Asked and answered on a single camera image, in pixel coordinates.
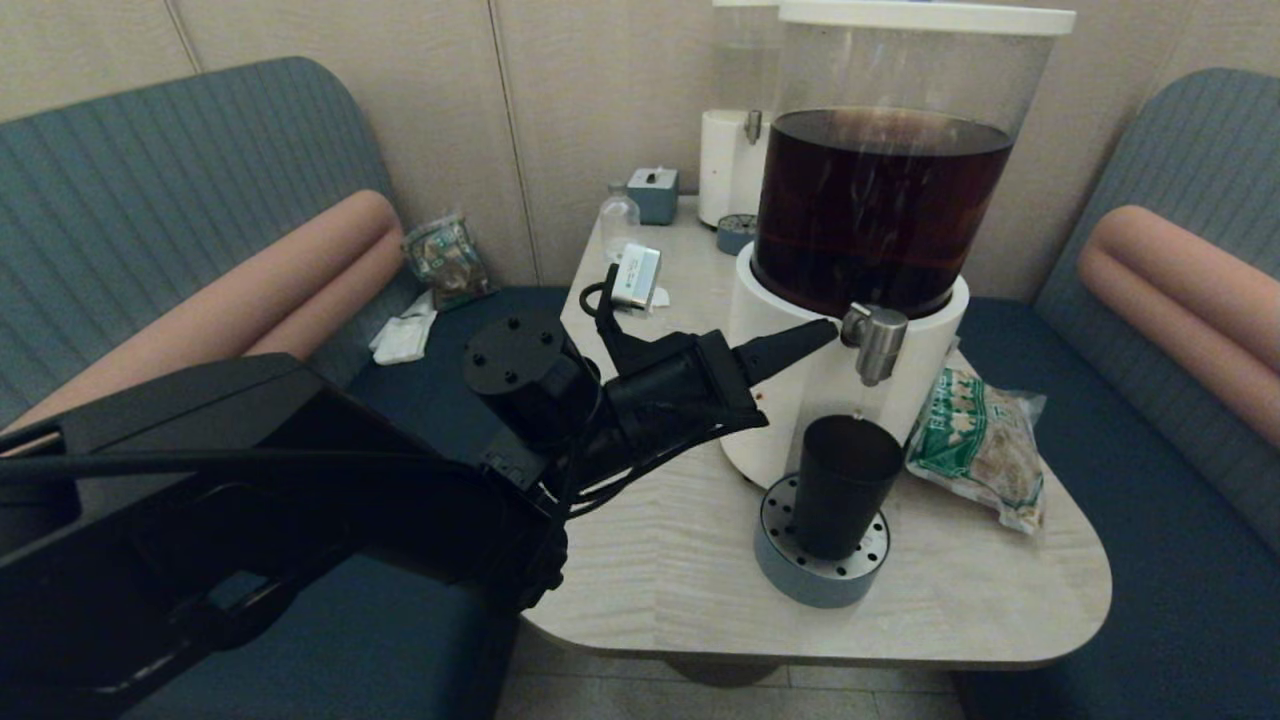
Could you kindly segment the white napkin packet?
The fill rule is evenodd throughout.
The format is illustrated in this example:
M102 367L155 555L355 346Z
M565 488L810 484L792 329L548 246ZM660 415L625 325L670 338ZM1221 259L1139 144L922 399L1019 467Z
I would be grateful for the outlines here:
M436 318L434 292L428 290L406 310L389 318L374 336L369 345L372 361L379 366L389 366L424 359Z

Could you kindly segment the clear plastic bottle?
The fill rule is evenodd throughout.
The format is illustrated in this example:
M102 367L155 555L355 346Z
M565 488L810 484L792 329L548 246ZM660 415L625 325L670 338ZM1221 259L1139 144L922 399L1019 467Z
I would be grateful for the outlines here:
M608 197L600 205L598 225L607 264L618 263L626 247L639 241L640 208L628 196L626 183L608 183Z

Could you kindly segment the teal upholstered booth bench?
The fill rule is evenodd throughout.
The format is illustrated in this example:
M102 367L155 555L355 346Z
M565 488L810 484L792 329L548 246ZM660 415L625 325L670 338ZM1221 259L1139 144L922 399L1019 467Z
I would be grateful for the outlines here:
M963 320L988 383L1047 397L1039 451L1112 577L1080 650L955 673L966 720L1280 720L1280 448L1080 282L1091 232L1125 205L1280 281L1280 77L1211 68L1156 94L1036 301L977 299Z
M352 95L305 58L0 123L0 430L361 190L396 196ZM518 625L357 555L125 720L493 720Z

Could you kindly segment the green printed snack bag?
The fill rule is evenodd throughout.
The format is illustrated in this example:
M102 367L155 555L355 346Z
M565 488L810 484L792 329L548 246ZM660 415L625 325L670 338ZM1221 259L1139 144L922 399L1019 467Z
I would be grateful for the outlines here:
M1002 389L947 364L934 378L908 441L905 469L997 512L1027 536L1044 520L1044 469L1036 425L1047 398Z

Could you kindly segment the pink cylindrical back bolster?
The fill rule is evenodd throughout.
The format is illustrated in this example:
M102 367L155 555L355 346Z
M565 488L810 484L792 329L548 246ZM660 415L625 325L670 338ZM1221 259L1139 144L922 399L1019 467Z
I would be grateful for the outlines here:
M188 366L276 352L306 360L401 273L403 237L390 201L360 190L163 314L8 429Z
M1076 256L1084 287L1280 450L1280 281L1135 205Z

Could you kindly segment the clear water beverage dispenser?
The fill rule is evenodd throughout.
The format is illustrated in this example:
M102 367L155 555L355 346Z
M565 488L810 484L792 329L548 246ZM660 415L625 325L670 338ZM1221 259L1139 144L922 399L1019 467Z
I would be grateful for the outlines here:
M699 219L758 214L782 46L781 0L712 0L713 86L701 114ZM755 146L744 137L751 109L763 111Z

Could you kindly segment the round perforated drip tray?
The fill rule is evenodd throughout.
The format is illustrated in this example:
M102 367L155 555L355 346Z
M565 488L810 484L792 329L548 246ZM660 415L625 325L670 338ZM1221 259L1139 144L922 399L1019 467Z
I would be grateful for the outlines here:
M758 215L755 214L724 215L716 227L716 246L722 254L731 258L736 258L758 237Z
M791 600L814 609L844 609L870 591L892 547L890 524L877 512L861 541L845 559L827 560L801 548L794 523L799 474L788 473L762 500L754 553L765 579Z

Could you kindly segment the clear snack bag dark print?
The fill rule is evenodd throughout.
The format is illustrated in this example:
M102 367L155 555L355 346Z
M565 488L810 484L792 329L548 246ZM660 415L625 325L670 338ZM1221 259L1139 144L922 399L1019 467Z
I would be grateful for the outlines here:
M415 227L402 238L401 249L410 270L430 291L439 313L462 307L497 291L466 217L460 211Z

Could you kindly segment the dark table pedestal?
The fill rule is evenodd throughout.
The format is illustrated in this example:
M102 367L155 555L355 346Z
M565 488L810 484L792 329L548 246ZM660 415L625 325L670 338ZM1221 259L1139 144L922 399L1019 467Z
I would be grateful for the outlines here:
M735 689L753 685L787 687L788 670L773 664L731 664L694 660L666 660L682 679L713 688Z

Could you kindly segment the blue-grey tissue box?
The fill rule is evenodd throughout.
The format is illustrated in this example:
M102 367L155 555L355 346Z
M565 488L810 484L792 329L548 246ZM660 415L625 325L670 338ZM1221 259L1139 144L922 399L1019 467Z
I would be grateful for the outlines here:
M640 167L627 181L643 225L671 225L677 215L680 172L668 167Z

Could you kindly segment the black plastic cup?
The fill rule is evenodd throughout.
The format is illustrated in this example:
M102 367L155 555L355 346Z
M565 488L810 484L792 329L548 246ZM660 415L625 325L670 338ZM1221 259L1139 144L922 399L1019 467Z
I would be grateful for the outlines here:
M837 561L854 555L895 478L902 446L883 427L828 415L804 432L794 527L805 553Z

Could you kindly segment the dark tea beverage dispenser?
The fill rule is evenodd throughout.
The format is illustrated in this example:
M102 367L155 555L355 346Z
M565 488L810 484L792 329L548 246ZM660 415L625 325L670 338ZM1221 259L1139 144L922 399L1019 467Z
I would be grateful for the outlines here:
M732 345L850 304L902 313L893 374L865 387L836 340L756 387L768 425L722 439L760 488L796 471L806 427L850 415L897 442L970 301L963 266L1059 40L1076 13L977 0L781 0L759 237L736 259Z

